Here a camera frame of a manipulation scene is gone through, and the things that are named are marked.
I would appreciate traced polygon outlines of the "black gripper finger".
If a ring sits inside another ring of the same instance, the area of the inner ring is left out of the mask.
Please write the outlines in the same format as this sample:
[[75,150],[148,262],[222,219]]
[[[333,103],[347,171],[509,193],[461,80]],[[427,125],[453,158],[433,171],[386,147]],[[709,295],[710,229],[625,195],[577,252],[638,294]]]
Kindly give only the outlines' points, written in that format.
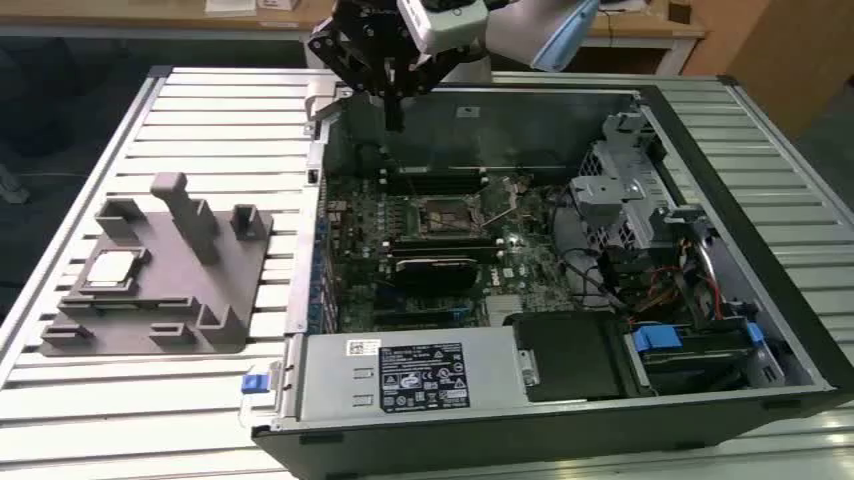
[[457,48],[421,60],[409,55],[394,60],[394,130],[405,129],[403,101],[426,95],[462,62],[462,49]]
[[308,40],[311,52],[337,73],[357,93],[378,98],[385,114],[385,127],[394,131],[394,89],[387,59],[361,60],[333,25],[333,19],[315,28]]

